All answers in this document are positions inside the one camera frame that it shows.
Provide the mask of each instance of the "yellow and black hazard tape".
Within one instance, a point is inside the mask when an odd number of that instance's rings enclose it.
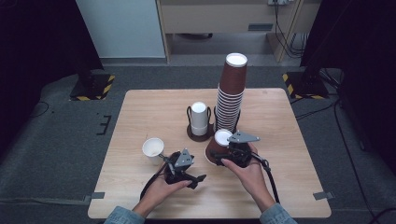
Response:
[[[72,101],[90,101],[90,100],[103,100],[107,97],[108,92],[110,91],[111,85],[113,84],[115,76],[109,76],[107,84],[105,85],[105,88],[103,89],[103,93],[101,95],[97,96],[76,96],[76,97],[71,97],[70,100]]]
[[[301,98],[308,98],[308,99],[325,99],[325,97],[324,97],[324,96],[321,96],[321,95],[315,95],[315,94],[296,94],[296,93],[294,92],[293,86],[292,86],[291,83],[290,83],[288,74],[283,74],[282,77],[283,77],[283,80],[285,81],[286,87],[288,88],[288,92],[289,92],[290,98],[293,98],[293,99],[301,99]]]

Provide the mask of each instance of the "person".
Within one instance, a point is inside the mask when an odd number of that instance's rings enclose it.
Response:
[[[249,143],[253,152],[257,153],[257,148]],[[259,207],[262,214],[260,215],[260,223],[271,224],[291,224],[296,223],[289,213],[274,201],[268,188],[265,185],[262,166],[256,160],[251,160],[246,168],[241,168],[232,161],[221,160],[224,166],[236,174],[245,190],[251,195],[254,202]],[[161,204],[169,195],[187,187],[190,181],[180,181],[175,184],[168,185],[163,175],[148,187],[146,194],[142,200],[132,210],[117,206],[108,216],[105,224],[141,224],[144,223],[149,213]]]

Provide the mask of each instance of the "person's left hand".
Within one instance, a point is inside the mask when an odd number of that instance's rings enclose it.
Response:
[[[183,180],[175,184],[168,185],[165,182],[165,176],[162,171],[157,179],[155,179],[148,187],[145,196],[143,196],[142,200],[140,200],[140,202],[134,207],[133,211],[142,217],[147,217],[149,213],[161,204],[169,195],[179,189],[187,187],[190,183],[190,180]]]

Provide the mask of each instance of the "person's right hand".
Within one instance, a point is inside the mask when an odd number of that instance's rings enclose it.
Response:
[[[248,143],[251,150],[257,153],[251,143]],[[245,190],[251,195],[253,200],[259,206],[260,210],[264,212],[271,207],[275,201],[272,198],[267,186],[265,185],[264,176],[262,174],[262,165],[255,159],[250,160],[249,165],[245,168],[241,168],[232,161],[222,159],[224,166],[229,168],[242,183]]]

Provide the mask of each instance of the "denim sleeve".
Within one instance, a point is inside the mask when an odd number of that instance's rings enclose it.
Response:
[[[105,224],[142,224],[145,219],[134,211],[117,206],[106,219]]]
[[[289,213],[279,204],[276,203],[265,210],[260,216],[261,224],[296,224],[297,222]]]

